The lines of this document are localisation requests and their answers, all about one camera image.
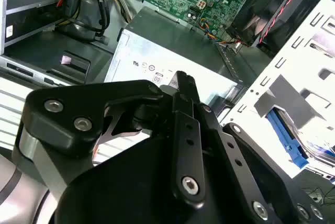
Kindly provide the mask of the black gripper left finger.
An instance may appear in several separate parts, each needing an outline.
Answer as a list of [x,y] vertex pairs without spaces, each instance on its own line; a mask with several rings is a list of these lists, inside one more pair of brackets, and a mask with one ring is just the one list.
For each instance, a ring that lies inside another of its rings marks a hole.
[[[167,195],[193,208],[205,201],[199,121],[186,77],[175,73],[172,95],[147,80],[38,89],[27,98],[19,134],[66,161],[69,194],[120,200]],[[84,160],[98,142],[150,130],[152,135],[94,168]]]

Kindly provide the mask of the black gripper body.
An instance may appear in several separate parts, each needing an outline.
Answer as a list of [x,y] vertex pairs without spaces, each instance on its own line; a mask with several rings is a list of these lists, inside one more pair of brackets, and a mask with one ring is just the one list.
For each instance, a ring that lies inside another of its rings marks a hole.
[[329,223],[242,129],[196,105],[77,177],[56,223]]

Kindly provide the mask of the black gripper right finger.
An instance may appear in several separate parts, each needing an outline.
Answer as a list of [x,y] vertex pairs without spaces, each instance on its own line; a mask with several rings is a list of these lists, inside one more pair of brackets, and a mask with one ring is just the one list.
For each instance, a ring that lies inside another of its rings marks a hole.
[[202,133],[214,153],[214,194],[225,223],[327,223],[320,207],[236,124],[221,127],[199,101],[193,77],[188,95],[196,103]]

